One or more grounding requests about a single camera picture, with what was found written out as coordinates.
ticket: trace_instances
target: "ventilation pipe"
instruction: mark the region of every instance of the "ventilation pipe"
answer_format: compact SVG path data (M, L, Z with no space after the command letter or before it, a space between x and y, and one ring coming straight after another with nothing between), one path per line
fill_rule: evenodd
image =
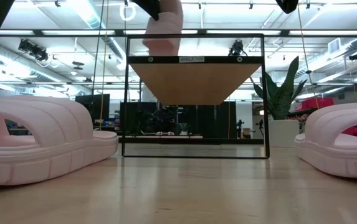
M70 5L76 11L76 13L82 18L82 20L91 28L91 29L106 29L106 26L101 22L101 17L92 0L68 0ZM116 55L117 59L121 63L125 63L125 53L123 49L117 44L116 40L112 37L108 37L105 41L104 38L101 38L104 43L110 48L110 50Z
M335 62L339 58L348 57L357 53L357 39L341 38L340 39L339 53L330 54L328 50L323 51L321 54L308 59L308 67L311 71L318 70L326 65ZM302 68L297 71L295 78L306 75L307 66L304 64Z
M31 82L72 82L72 80L59 75L47 68L43 68L36 64L35 62L26 59L25 57L21 57L21 55L15 54L9 50L0 46L0 61L2 62L2 58L8 59L8 61L13 61L16 63L16 70L27 70L31 75L34 75L35 80L31 80ZM90 95L91 90L84 86L75 86L77 91L81 91L84 95Z

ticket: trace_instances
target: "black metal frame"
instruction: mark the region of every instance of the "black metal frame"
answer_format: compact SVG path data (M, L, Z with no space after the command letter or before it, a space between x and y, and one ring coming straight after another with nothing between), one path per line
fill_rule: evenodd
M126 105L128 103L128 71L131 63L178 63L180 56L173 57L150 57L150 56L130 56L130 43L132 39L165 39L165 38L260 38L260 57L238 57L228 56L205 56L202 63L260 63L262 67L262 86L263 86L263 106L264 106L264 140L247 139L238 141L238 139L162 139L155 138L153 140L145 139L130 139L126 138L125 129L125 113ZM267 86L265 77L265 52L264 52L264 35L263 34L143 34L143 35L128 35L126 46L126 70L125 70L125 89L124 89L124 103L120 111L120 127L122 131L121 137L121 154L124 157L174 157L174 158L213 158L213 159L268 159L270 157L270 143L269 143L269 122L268 122L268 104L267 104ZM264 141L265 156L264 157L208 157L208 156L135 156L125 154L126 143L160 143L160 144L260 144Z

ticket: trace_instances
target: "vent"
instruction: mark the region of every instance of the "vent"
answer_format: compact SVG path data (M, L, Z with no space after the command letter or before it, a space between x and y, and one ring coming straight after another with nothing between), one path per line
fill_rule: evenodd
M340 50L340 38L335 39L334 41L328 44L329 54L333 54Z
M339 100L344 100L345 99L345 94L344 93L340 93L339 94Z

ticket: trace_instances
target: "shelf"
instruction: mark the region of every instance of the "shelf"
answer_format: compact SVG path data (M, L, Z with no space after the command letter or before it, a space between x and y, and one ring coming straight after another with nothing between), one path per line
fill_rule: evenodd
M261 64L263 57L246 56L129 56L128 63L188 63L188 58L203 59L198 63Z
M129 61L164 105L219 105L262 62L261 57L130 57Z

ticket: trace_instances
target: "label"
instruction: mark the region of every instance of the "label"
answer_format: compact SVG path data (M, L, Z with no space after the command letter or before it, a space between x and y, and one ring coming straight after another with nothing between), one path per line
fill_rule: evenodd
M180 63L200 63L200 62L204 62L204 57L198 57L198 56L180 57L179 62Z

